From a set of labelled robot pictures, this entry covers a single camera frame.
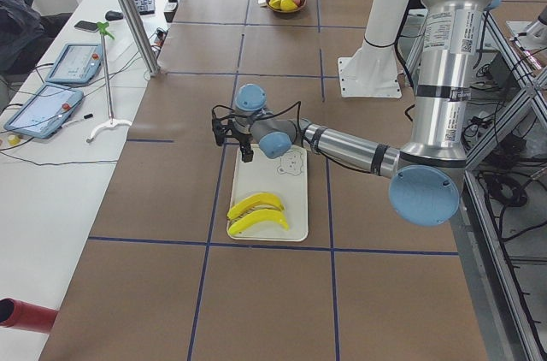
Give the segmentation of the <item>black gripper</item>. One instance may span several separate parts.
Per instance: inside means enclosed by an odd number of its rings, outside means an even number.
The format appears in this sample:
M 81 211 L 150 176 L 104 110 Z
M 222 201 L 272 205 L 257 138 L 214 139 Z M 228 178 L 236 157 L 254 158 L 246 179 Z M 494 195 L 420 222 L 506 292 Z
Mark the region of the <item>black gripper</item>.
M 242 132 L 235 121 L 230 121 L 231 135 L 239 143 L 241 151 L 241 160 L 243 163 L 250 163 L 253 161 L 254 152 L 251 148 L 252 136 L 249 133 Z

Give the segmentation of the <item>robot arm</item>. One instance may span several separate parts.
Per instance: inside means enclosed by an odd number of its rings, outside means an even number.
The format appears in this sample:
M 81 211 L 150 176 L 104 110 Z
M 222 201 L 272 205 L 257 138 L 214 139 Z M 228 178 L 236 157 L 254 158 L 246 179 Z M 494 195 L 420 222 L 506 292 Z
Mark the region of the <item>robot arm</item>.
M 395 94 L 396 69 L 387 57 L 408 0 L 373 0 L 362 47 L 338 61 L 345 98 L 388 98 Z M 218 144 L 236 139 L 248 162 L 259 148 L 277 158 L 298 145 L 347 169 L 389 179 L 393 209 L 408 222 L 436 226 L 458 210 L 466 169 L 461 142 L 480 22 L 499 0 L 421 0 L 426 8 L 420 69 L 409 141 L 400 148 L 376 143 L 302 117 L 286 120 L 267 107 L 255 84 L 242 86 L 224 121 L 213 129 Z

